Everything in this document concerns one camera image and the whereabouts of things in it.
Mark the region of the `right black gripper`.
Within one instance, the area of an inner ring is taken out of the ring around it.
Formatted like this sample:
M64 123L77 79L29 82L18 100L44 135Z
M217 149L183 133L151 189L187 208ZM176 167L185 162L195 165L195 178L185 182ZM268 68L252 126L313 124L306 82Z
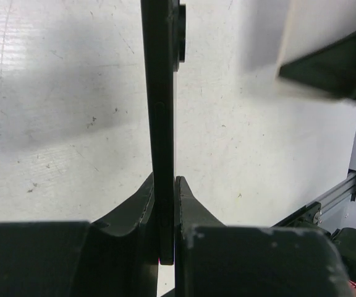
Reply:
M306 56L285 63L279 77L356 101L356 31Z

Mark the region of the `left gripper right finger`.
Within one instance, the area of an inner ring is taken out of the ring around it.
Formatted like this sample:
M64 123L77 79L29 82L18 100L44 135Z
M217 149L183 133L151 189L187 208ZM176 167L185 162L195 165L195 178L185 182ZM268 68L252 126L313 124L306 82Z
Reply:
M313 224L318 203L271 227L226 226L176 179L176 296L352 296L341 257Z

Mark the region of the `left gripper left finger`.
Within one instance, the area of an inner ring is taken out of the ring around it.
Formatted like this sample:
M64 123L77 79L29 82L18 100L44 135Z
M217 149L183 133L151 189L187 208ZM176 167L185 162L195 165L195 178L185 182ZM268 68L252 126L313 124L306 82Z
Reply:
M0 296L155 296L153 178L95 222L0 223Z

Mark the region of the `black smartphone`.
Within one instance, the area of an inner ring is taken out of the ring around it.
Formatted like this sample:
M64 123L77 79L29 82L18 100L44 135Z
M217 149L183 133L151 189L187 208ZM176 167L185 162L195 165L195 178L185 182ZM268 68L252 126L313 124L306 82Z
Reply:
M159 262L174 262L174 74L185 61L186 6L142 1L142 32Z

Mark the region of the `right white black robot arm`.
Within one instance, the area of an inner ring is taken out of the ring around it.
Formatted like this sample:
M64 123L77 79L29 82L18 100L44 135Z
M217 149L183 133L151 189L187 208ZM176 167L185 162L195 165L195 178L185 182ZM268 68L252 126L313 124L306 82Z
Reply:
M285 62L278 76L289 82L324 91L333 99L356 102L356 31L310 54ZM343 228L330 232L319 226L321 214L346 198L351 201L356 199L355 170L349 170L343 182L277 225L321 230L337 247L350 280L356 284L356 229Z

